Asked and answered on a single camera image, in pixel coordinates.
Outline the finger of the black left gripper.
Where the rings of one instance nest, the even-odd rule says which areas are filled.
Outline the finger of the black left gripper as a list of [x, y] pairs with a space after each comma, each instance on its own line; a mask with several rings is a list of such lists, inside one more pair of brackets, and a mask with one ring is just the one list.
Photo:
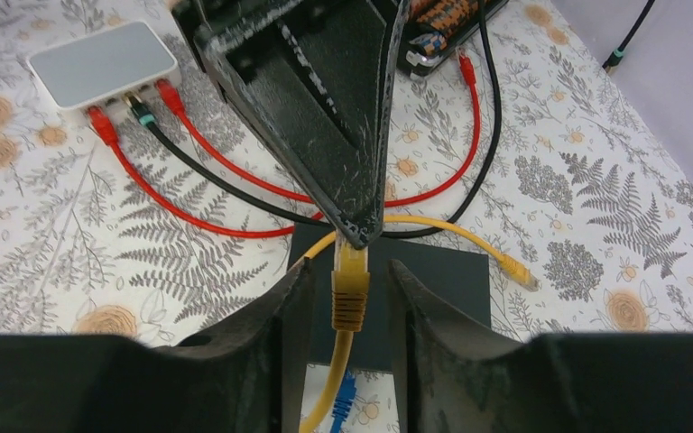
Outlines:
[[356, 249], [383, 230], [406, 1], [197, 1], [194, 51], [226, 100]]

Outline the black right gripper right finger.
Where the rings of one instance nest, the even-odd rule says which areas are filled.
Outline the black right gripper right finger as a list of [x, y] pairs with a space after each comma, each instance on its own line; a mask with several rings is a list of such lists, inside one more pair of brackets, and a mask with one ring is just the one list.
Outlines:
[[693, 333], [494, 332], [392, 261], [403, 432], [693, 432]]

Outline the black network switch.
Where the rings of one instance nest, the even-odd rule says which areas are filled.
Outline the black network switch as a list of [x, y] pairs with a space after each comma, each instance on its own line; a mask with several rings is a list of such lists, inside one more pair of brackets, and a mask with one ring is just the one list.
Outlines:
[[[312, 364], [331, 361], [336, 331], [331, 326], [331, 271], [334, 248], [313, 260], [316, 296], [310, 337]], [[353, 337], [348, 367], [389, 373], [392, 337], [388, 292], [388, 263], [402, 262], [427, 289], [469, 317], [489, 326], [491, 300], [489, 257], [405, 240], [379, 238], [368, 248], [371, 273], [369, 298], [362, 331]]]

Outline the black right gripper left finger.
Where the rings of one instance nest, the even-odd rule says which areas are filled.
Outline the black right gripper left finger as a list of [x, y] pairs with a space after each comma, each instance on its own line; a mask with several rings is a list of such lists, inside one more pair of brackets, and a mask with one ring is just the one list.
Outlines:
[[294, 432], [312, 265], [175, 346], [116, 335], [0, 335], [0, 432]]

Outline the white router box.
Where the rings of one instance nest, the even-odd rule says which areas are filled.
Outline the white router box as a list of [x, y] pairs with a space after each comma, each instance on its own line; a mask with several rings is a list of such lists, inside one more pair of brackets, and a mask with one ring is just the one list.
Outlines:
[[27, 58], [37, 88], [58, 114], [87, 122], [92, 106], [116, 121], [125, 116], [125, 96], [157, 97], [155, 84], [181, 82], [180, 64], [145, 21], [132, 21], [36, 51]]

